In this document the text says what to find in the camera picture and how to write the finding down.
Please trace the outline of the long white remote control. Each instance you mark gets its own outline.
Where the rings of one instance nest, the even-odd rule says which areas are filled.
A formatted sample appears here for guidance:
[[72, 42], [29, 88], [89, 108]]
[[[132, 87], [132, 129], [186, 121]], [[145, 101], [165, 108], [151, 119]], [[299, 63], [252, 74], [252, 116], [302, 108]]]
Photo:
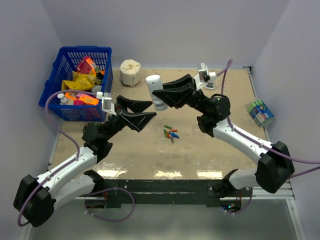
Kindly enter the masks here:
[[153, 91], [155, 90], [162, 90], [163, 89], [163, 84], [161, 81], [161, 77], [160, 75], [149, 75], [146, 77], [145, 79], [152, 102], [153, 102], [153, 106], [155, 108], [156, 111], [164, 111], [168, 108], [168, 106], [162, 101], [160, 100], [158, 97], [156, 97], [155, 95], [153, 95]]

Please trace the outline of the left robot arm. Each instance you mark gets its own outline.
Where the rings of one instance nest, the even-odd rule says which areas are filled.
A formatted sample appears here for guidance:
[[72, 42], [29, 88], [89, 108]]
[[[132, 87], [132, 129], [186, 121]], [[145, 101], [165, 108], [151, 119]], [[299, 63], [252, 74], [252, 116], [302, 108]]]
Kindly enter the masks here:
[[104, 190], [104, 178], [88, 168], [99, 163], [110, 152], [114, 135], [123, 128], [140, 132], [156, 116], [146, 112], [152, 101], [131, 100], [119, 95], [116, 103], [102, 96], [103, 111], [109, 114], [106, 122], [89, 122], [82, 130], [83, 146], [76, 153], [45, 173], [25, 176], [18, 187], [13, 206], [18, 210], [17, 224], [22, 218], [33, 227], [45, 223], [60, 207], [82, 195], [99, 196]]

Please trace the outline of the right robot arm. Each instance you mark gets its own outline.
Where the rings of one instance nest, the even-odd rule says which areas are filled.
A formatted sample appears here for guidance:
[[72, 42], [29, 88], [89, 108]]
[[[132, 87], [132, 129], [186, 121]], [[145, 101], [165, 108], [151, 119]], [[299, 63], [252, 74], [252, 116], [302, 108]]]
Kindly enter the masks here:
[[288, 147], [280, 141], [259, 139], [231, 124], [229, 98], [217, 93], [207, 97], [201, 90], [216, 78], [216, 73], [210, 72], [195, 77], [186, 74], [168, 83], [162, 83], [159, 75], [148, 76], [146, 81], [156, 103], [176, 109], [187, 105], [199, 111], [202, 115], [197, 117], [197, 122], [201, 132], [233, 146], [256, 164], [252, 169], [232, 170], [215, 185], [214, 190], [222, 198], [233, 197], [246, 187], [261, 187], [268, 193], [276, 193], [295, 172]]

